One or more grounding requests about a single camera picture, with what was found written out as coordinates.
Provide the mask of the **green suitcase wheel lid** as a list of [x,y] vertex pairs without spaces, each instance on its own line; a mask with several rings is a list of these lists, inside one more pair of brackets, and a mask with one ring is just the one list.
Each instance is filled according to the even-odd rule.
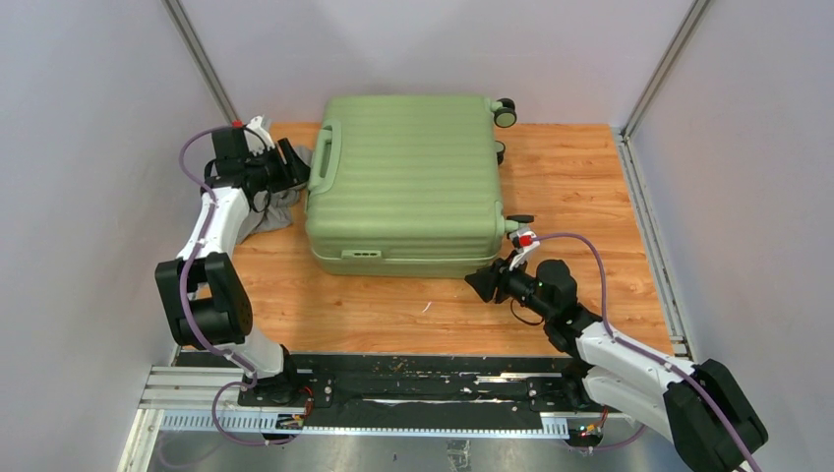
[[508,215],[505,219],[505,231],[516,231],[521,227],[529,226],[534,221],[535,216],[531,214]]

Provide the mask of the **green suitcase blue lining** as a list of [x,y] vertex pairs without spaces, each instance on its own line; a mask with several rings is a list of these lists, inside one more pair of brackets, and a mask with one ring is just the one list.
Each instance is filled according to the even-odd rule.
[[334,274],[460,278],[508,233],[490,103],[479,94],[333,97],[305,231]]

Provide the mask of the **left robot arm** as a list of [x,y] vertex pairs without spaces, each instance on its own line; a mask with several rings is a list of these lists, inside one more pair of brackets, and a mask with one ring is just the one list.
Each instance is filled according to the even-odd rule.
[[253,308],[232,256],[245,219],[272,197],[306,183],[310,168],[259,119],[207,130],[214,157],[187,177],[200,188],[201,212],[178,255],[157,265],[154,279],[175,342],[241,368],[243,386],[278,406],[303,390],[288,349],[256,329]]

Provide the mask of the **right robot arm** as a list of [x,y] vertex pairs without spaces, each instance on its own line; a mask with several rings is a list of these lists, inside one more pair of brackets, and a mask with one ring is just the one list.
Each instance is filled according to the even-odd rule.
[[574,410],[612,407],[667,439],[692,471],[752,469],[769,432],[730,370],[708,359],[665,355],[606,324],[577,299],[565,262],[546,260],[530,275],[498,259],[465,275],[485,303],[511,300],[540,316],[549,342],[570,356],[562,397]]

